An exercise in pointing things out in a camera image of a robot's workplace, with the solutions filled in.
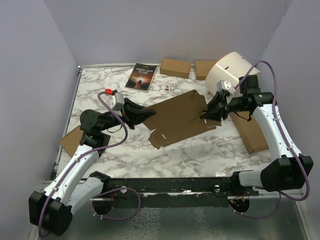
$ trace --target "book title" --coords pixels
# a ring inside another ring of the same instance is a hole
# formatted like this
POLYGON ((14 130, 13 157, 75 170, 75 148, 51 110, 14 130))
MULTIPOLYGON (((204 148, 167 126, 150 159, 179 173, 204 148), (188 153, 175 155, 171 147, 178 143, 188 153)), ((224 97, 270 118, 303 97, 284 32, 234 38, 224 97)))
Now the book title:
POLYGON ((153 73, 153 70, 148 70, 148 69, 143 69, 143 68, 136 68, 139 74, 148 74, 148 73, 153 73))

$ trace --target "marble tabletop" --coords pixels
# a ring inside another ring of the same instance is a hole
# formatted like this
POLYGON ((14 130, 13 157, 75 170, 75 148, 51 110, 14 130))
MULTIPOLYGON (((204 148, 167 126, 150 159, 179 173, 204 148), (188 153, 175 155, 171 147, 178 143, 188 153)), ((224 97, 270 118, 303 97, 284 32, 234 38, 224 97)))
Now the marble tabletop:
MULTIPOLYGON (((190 71, 189 79, 183 79, 161 75, 158 68, 148 93, 125 88, 132 70, 133 67, 83 69, 67 131, 80 125, 80 115, 86 109, 106 112, 97 98, 97 94, 106 88, 117 89, 131 101, 146 107, 193 89, 204 95, 207 102, 213 97, 206 93, 204 81, 196 80, 194 69, 190 71), (165 91, 165 84, 170 85, 169 92, 165 91)), ((94 171, 113 178, 224 177, 234 171, 261 170, 271 162, 269 150, 248 154, 230 117, 214 130, 159 150, 148 141, 151 132, 143 124, 135 130, 129 129, 126 142, 106 150, 84 178, 94 171)), ((123 129, 109 134, 109 144, 121 141, 125 135, 123 129)), ((70 159, 63 150, 57 174, 70 159)))

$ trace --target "gray floor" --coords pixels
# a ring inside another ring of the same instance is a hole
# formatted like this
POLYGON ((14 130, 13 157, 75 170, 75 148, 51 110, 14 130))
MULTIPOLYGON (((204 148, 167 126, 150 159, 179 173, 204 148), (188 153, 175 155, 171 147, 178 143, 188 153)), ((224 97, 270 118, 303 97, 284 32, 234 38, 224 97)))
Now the gray floor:
MULTIPOLYGON (((277 199, 252 199, 248 214, 266 215, 277 199)), ((115 209, 113 217, 124 217, 134 209, 115 209)), ((48 240, 306 240, 296 203, 283 199, 280 211, 263 220, 248 219, 230 208, 143 208, 127 221, 93 217, 88 203, 74 216, 61 237, 48 240)))

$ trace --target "cardboard box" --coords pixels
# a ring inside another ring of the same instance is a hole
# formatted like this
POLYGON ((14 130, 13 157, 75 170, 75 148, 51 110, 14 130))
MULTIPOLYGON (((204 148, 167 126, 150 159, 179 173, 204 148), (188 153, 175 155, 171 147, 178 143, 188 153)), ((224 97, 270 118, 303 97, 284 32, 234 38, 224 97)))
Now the cardboard box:
POLYGON ((190 62, 164 58, 160 67, 160 74, 188 79, 190 67, 190 62))
POLYGON ((210 70, 216 65, 218 61, 195 61, 195 79, 196 80, 206 80, 206 77, 210 70))
POLYGON ((75 154, 83 134, 84 131, 80 130, 80 126, 77 126, 60 140, 61 147, 70 157, 75 154))
MULTIPOLYGON (((246 119, 249 118, 248 111, 238 112, 238 114, 246 119)), ((230 113, 230 116, 249 154, 269 149, 265 136, 253 116, 251 121, 238 117, 234 113, 230 113)))
POLYGON ((191 90, 176 97, 162 101, 146 109, 156 110, 143 124, 154 130, 149 141, 159 149, 182 140, 194 137, 221 126, 221 122, 199 119, 207 110, 205 97, 191 90))

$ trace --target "gray wall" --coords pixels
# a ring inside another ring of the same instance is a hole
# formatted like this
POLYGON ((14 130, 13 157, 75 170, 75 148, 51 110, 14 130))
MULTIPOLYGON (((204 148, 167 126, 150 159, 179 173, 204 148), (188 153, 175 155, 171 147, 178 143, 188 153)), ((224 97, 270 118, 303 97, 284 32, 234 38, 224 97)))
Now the gray wall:
POLYGON ((291 0, 44 0, 81 65, 260 59, 291 0))
POLYGON ((0 33, 0 239, 24 240, 28 198, 53 169, 78 69, 42 0, 2 0, 0 33))
MULTIPOLYGON (((314 167, 310 173, 309 213, 320 236, 320 2, 294 0, 275 31, 262 59, 273 66, 278 80, 278 102, 288 131, 314 167)), ((263 89, 273 91, 270 72, 265 67, 263 89)))

